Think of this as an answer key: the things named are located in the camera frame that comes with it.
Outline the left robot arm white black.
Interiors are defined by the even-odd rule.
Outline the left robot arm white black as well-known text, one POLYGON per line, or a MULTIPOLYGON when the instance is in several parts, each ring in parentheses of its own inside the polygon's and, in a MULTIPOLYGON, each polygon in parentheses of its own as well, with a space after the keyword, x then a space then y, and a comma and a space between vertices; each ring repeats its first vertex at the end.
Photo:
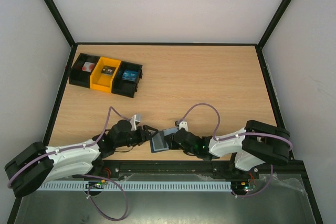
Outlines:
POLYGON ((8 187, 20 198, 47 182, 93 173, 98 163, 114 154, 117 148, 140 146, 158 132, 148 125, 119 120, 112 128, 105 128, 99 135, 79 144, 46 146, 34 142, 5 165, 8 187))

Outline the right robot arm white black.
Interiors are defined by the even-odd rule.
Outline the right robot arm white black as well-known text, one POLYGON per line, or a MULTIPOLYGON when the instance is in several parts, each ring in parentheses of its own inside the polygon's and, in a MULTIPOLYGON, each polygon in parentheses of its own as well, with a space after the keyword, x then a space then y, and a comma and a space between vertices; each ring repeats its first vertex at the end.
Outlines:
POLYGON ((236 132, 216 137, 199 137, 182 127, 166 135, 164 140, 169 149, 182 150, 204 161, 235 154, 229 172, 236 178, 261 164, 287 165, 293 148, 287 130, 255 120, 247 121, 236 132))

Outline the blue leather card holder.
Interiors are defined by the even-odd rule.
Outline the blue leather card holder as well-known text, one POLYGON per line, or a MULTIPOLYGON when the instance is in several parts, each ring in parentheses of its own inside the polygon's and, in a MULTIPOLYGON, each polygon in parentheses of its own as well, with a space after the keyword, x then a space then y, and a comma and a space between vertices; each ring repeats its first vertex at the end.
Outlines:
POLYGON ((151 152, 157 153, 168 150, 178 150, 180 147, 173 140, 173 136, 177 131, 177 127, 158 131, 158 133, 150 140, 151 152))

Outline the black VIP card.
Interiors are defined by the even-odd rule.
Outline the black VIP card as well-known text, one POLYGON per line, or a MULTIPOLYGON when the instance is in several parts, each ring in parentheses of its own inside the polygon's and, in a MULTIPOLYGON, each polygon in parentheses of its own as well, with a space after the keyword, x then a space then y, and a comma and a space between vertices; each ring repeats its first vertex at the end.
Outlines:
POLYGON ((105 74, 108 76, 113 76, 114 72, 115 72, 116 68, 113 66, 103 66, 102 70, 101 70, 101 74, 105 74))

